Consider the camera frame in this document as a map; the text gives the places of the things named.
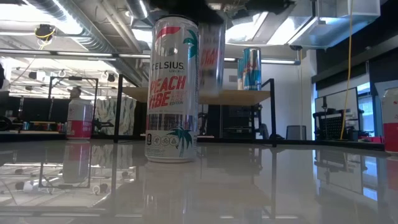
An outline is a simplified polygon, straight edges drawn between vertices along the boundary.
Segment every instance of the glossy table surface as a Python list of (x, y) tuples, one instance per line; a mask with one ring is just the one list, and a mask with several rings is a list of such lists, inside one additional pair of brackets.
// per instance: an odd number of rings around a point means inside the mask
[(142, 141), (3, 143), (0, 223), (398, 223), (398, 159), (201, 143), (159, 164)]

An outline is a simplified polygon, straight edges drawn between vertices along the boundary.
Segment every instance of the blurred can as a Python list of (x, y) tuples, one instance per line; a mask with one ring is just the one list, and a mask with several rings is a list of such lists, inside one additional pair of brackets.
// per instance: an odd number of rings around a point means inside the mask
[(243, 90), (243, 58), (238, 59), (238, 90)]
[(261, 90), (261, 49), (248, 47), (243, 50), (243, 89)]
[(225, 25), (199, 24), (200, 93), (218, 95), (223, 87)]
[(398, 155), (398, 88), (387, 89), (382, 99), (384, 149)]
[(154, 162), (194, 160), (198, 129), (198, 26), (166, 16), (154, 26), (145, 155)]
[(89, 139), (93, 123), (93, 105), (90, 100), (73, 99), (68, 109), (68, 139)]
[(22, 130), (29, 130), (29, 126), (30, 123), (25, 121), (24, 124), (22, 125)]

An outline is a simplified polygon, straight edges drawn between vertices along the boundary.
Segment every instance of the wooden countertop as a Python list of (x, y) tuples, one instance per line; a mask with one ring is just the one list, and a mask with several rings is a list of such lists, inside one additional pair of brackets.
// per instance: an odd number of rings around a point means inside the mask
[[(123, 87), (123, 93), (146, 103), (148, 87)], [(223, 90), (217, 97), (199, 96), (199, 104), (253, 106), (271, 97), (270, 91)]]

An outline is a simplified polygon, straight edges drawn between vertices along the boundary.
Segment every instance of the palm tree graphic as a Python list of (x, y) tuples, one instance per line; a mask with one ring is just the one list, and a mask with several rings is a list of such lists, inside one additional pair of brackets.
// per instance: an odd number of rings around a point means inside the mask
[(187, 142), (187, 149), (189, 147), (189, 144), (191, 143), (192, 146), (192, 137), (191, 137), (191, 130), (189, 129), (183, 129), (182, 127), (178, 127), (178, 128), (173, 128), (170, 131), (172, 131), (171, 133), (168, 133), (167, 135), (173, 135), (178, 137), (178, 140), (181, 143), (181, 149), (180, 149), (180, 155), (179, 157), (182, 157), (184, 154), (184, 144), (185, 141)]
[(191, 34), (192, 38), (187, 37), (182, 43), (192, 44), (192, 46), (188, 50), (188, 59), (190, 59), (198, 53), (198, 39), (194, 31), (189, 29), (188, 32)]

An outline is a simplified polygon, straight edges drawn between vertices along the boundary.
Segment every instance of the air duct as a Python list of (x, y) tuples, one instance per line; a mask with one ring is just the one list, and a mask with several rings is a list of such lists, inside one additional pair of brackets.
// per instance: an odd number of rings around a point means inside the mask
[[(23, 0), (43, 13), (53, 16), (61, 23), (70, 24), (71, 27), (80, 27), (82, 38), (75, 38), (79, 44), (90, 52), (116, 52), (116, 49), (106, 40), (102, 33), (93, 25), (80, 8), (71, 0)], [(106, 62), (125, 74), (136, 85), (140, 86), (142, 77), (122, 59)]]
[(133, 18), (143, 20), (148, 17), (148, 10), (142, 0), (126, 0), (126, 4)]

